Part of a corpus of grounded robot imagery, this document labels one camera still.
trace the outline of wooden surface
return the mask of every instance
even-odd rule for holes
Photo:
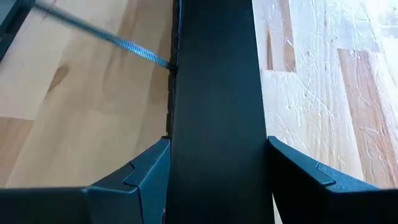
[[[170,57],[172,1],[47,1]],[[168,71],[32,11],[0,63],[0,186],[88,185],[165,134]]]
[[[398,187],[398,3],[252,2],[267,134]]]

